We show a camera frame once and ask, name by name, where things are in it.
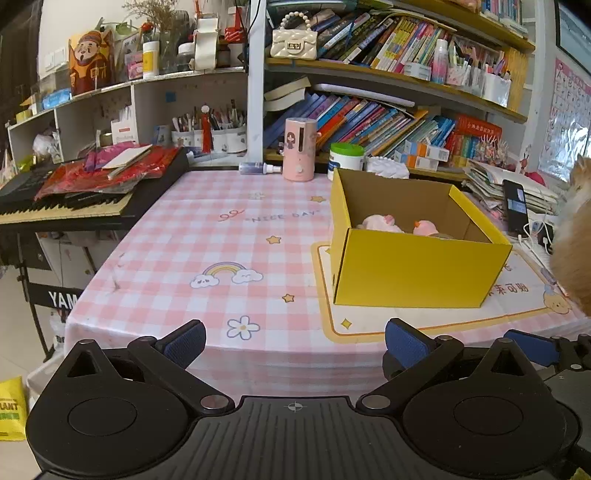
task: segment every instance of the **pink humidifier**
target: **pink humidifier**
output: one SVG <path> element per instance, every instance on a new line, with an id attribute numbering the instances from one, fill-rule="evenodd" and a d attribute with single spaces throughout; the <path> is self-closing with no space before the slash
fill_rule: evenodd
<path id="1" fill-rule="evenodd" d="M 283 177 L 291 181 L 314 178 L 316 159 L 316 120 L 288 118 L 285 120 Z"/>

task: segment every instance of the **pink checkered tablecloth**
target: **pink checkered tablecloth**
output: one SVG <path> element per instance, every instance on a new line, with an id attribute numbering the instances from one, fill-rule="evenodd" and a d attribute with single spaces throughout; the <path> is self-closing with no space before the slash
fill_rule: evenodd
<path id="1" fill-rule="evenodd" d="M 66 351 L 83 338 L 103 348 L 160 338 L 197 318 L 207 346 L 188 370 L 236 400 L 355 400 L 379 386 L 384 341 L 334 343 L 321 324 L 311 246 L 330 241 L 330 186 L 326 176 L 185 174 L 90 282 L 68 318 Z M 455 336 L 485 345 L 509 328 L 564 335 L 585 321 L 543 314 Z"/>

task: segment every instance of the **green lid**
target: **green lid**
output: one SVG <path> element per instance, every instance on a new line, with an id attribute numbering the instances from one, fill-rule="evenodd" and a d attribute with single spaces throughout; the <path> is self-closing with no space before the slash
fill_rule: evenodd
<path id="1" fill-rule="evenodd" d="M 363 157 L 365 155 L 365 149 L 360 145 L 353 145 L 350 143 L 331 143 L 330 151 L 338 153 L 339 155 L 345 155 L 347 157 Z"/>

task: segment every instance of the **dog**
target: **dog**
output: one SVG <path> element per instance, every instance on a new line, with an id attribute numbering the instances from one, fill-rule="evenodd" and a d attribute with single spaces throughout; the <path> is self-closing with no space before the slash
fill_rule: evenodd
<path id="1" fill-rule="evenodd" d="M 591 158 L 578 156 L 570 184 L 552 243 L 550 268 L 571 300 L 591 316 Z"/>

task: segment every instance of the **god of wealth picture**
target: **god of wealth picture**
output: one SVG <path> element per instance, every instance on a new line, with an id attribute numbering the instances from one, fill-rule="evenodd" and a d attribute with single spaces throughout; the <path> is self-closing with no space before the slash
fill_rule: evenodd
<path id="1" fill-rule="evenodd" d="M 70 41 L 70 84 L 72 96 L 106 87 L 112 83 L 113 32 L 92 30 L 72 48 Z"/>

